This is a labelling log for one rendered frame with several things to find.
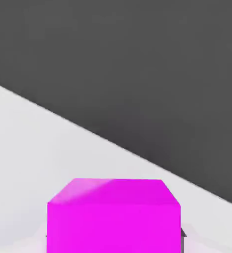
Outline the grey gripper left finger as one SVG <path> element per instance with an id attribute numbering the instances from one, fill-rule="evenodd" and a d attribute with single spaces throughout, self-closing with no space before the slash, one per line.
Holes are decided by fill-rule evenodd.
<path id="1" fill-rule="evenodd" d="M 14 242 L 1 253 L 46 253 L 46 223 L 43 223 L 34 236 Z"/>

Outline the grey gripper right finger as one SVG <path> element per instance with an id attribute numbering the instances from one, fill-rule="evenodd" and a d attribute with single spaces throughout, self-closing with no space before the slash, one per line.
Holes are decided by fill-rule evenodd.
<path id="1" fill-rule="evenodd" d="M 183 223 L 184 253 L 230 253 L 230 250 L 224 249 L 215 242 L 204 240 L 199 236 L 190 224 Z"/>

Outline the small magenta cube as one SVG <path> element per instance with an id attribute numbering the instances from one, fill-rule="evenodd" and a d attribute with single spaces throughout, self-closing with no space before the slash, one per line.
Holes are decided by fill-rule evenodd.
<path id="1" fill-rule="evenodd" d="M 160 179 L 75 178 L 47 204 L 46 253 L 181 253 L 181 206 Z"/>

